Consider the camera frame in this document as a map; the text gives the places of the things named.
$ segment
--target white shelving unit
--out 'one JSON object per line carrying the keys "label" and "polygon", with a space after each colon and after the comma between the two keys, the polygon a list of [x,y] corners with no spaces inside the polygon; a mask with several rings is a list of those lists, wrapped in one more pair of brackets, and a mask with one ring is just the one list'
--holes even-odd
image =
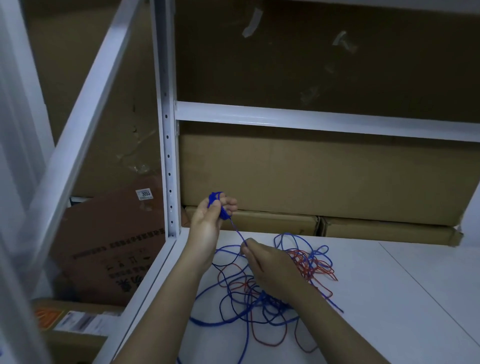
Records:
{"label": "white shelving unit", "polygon": [[[116,71],[128,43],[132,19],[140,0],[122,0],[54,150],[45,105],[39,89],[21,8],[18,1],[0,0],[0,115],[22,135],[36,136],[45,165],[34,186],[23,223],[11,241],[0,239],[1,332],[17,364],[51,363],[36,328],[28,298],[35,289],[48,256],[66,201],[80,170]],[[480,13],[477,0],[340,0],[343,4],[399,7],[444,12]],[[127,306],[118,330],[107,340],[95,364],[114,357],[146,298],[158,283],[162,267],[182,234],[178,120],[263,125],[349,133],[396,135],[480,142],[480,124],[435,120],[268,109],[177,101],[175,71],[174,0],[151,0],[155,51],[165,226],[167,242]],[[26,103],[18,100],[24,97]],[[12,152],[2,144],[2,153]],[[480,187],[465,212],[463,245],[480,241]]]}

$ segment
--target orange label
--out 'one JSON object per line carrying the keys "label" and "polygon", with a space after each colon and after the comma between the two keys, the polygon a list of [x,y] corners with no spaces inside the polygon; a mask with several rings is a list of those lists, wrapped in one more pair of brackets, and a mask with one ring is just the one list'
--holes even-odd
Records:
{"label": "orange label", "polygon": [[62,313],[62,310],[55,310],[53,308],[37,308],[35,310],[35,316],[38,318],[38,327],[40,330],[48,330]]}

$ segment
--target barcode label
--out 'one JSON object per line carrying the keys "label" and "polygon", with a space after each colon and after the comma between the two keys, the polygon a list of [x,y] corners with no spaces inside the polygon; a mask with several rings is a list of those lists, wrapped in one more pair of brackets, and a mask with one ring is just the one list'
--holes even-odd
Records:
{"label": "barcode label", "polygon": [[54,330],[108,336],[115,329],[119,317],[112,314],[89,314],[85,312],[69,311],[55,326]]}
{"label": "barcode label", "polygon": [[138,199],[142,200],[150,200],[153,198],[152,191],[149,188],[144,188],[142,190],[136,190]]}

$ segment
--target label sticker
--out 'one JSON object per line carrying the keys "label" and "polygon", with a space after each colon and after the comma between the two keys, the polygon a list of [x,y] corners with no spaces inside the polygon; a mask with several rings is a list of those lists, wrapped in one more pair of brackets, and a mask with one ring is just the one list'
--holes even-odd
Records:
{"label": "label sticker", "polygon": [[105,314],[88,314],[85,312],[69,311],[66,316],[55,326],[56,331],[73,332],[108,336],[118,323],[118,316]]}
{"label": "label sticker", "polygon": [[38,319],[38,327],[40,330],[48,330],[62,313],[63,310],[37,308],[35,310],[35,316]]}
{"label": "label sticker", "polygon": [[138,199],[142,200],[150,200],[153,198],[152,191],[149,188],[144,188],[142,190],[136,190]]}

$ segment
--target right hand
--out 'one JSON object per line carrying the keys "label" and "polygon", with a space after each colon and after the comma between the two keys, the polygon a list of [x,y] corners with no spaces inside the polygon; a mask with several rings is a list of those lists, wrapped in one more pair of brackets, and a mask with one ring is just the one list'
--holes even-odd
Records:
{"label": "right hand", "polygon": [[240,253],[248,259],[257,284],[269,295],[292,304],[308,282],[302,277],[290,256],[282,250],[258,243],[252,238],[242,243]]}

